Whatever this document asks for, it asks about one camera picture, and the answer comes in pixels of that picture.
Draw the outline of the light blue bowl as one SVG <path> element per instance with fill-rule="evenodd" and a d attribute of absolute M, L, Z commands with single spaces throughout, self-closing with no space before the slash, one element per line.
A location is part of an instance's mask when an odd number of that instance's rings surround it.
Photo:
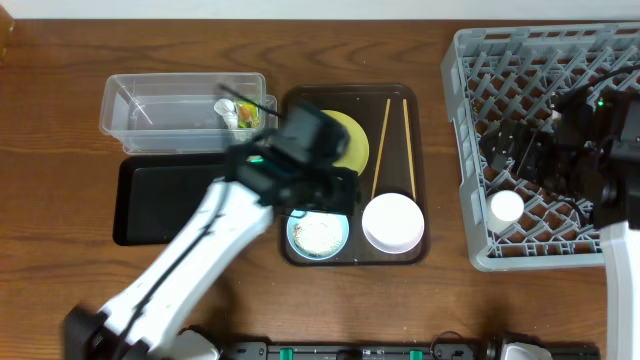
<path fill-rule="evenodd" d="M 286 221 L 286 239 L 293 251 L 311 261 L 328 260 L 346 245 L 350 233 L 346 215 L 293 210 Z"/>

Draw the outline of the white tissue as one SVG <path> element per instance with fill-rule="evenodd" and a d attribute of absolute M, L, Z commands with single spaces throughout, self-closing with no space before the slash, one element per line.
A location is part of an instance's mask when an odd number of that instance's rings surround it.
<path fill-rule="evenodd" d="M 214 104 L 214 111 L 223 118 L 229 129 L 239 128 L 238 109 L 234 101 L 222 98 Z"/>

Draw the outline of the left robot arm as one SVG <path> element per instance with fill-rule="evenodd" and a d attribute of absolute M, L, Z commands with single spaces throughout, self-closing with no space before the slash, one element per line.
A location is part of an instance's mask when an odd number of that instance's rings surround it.
<path fill-rule="evenodd" d="M 64 318 L 64 358 L 218 358 L 214 345 L 183 330 L 186 318 L 276 210 L 353 213 L 358 175 L 335 164 L 349 141 L 342 124 L 301 101 L 282 128 L 230 146 L 223 176 L 142 275 L 98 312 L 77 305 Z"/>

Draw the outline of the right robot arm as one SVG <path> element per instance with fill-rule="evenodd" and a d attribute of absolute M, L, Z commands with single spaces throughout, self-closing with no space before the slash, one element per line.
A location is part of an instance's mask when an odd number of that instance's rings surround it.
<path fill-rule="evenodd" d="M 605 90 L 558 98 L 548 128 L 504 120 L 481 137 L 489 166 L 591 203 L 607 279 L 609 359 L 639 356 L 639 96 Z"/>

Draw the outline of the rice and food scraps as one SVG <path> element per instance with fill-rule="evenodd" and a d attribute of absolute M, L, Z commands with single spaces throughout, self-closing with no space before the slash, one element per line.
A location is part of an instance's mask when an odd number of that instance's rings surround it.
<path fill-rule="evenodd" d="M 293 226 L 296 246 L 315 258 L 331 256 L 341 246 L 342 238 L 343 231 L 338 215 L 307 213 Z"/>

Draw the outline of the green snack wrapper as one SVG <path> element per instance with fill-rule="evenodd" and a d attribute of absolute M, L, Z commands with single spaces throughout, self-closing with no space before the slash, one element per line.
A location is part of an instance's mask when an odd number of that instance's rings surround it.
<path fill-rule="evenodd" d="M 238 100 L 234 105 L 239 128 L 257 128 L 261 124 L 259 109 L 253 103 Z"/>

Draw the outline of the white plastic cup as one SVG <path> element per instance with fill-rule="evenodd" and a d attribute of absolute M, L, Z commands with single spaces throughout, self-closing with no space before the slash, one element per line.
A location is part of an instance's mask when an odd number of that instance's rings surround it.
<path fill-rule="evenodd" d="M 487 228 L 501 233 L 517 223 L 524 213 L 524 201 L 515 191 L 501 190 L 487 198 Z"/>

